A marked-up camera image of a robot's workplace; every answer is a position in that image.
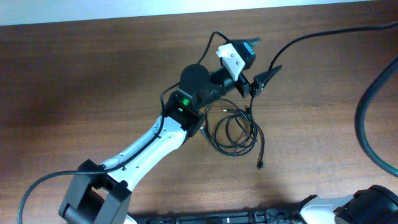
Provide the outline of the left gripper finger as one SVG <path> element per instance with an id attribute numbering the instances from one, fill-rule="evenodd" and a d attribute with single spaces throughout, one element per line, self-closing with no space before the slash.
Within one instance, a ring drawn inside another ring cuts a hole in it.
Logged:
<path id="1" fill-rule="evenodd" d="M 281 70 L 282 66 L 276 66 L 266 72 L 256 75 L 251 83 L 251 96 L 259 96 L 264 90 L 265 86 L 269 83 L 271 78 Z"/>
<path id="2" fill-rule="evenodd" d="M 261 38 L 256 37 L 252 39 L 247 39 L 246 43 L 250 46 L 250 48 L 254 49 L 261 43 Z"/>

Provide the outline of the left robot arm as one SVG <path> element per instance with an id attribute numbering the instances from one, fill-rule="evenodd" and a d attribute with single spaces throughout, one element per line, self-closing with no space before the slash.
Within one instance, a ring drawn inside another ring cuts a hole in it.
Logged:
<path id="1" fill-rule="evenodd" d="M 259 39 L 226 40 L 217 56 L 221 67 L 209 72 L 200 62 L 183 69 L 162 112 L 143 136 L 117 156 L 95 164 L 82 163 L 74 173 L 58 214 L 67 223 L 135 223 L 128 214 L 132 192 L 165 156 L 193 137 L 206 120 L 200 110 L 232 90 L 257 97 L 281 69 L 271 67 L 248 82 L 243 75 L 253 64 Z"/>

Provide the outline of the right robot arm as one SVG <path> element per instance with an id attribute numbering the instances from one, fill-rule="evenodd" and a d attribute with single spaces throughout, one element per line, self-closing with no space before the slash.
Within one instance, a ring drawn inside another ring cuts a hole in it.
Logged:
<path id="1" fill-rule="evenodd" d="M 306 224 L 397 224 L 397 195 L 381 185 L 339 198 L 311 195 L 298 215 Z"/>

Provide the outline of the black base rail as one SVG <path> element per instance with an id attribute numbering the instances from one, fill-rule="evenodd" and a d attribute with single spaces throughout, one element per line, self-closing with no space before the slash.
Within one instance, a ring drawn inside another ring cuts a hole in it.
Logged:
<path id="1" fill-rule="evenodd" d="M 131 218 L 139 224 L 304 224 L 291 210 L 277 208 L 219 213 L 131 215 Z"/>

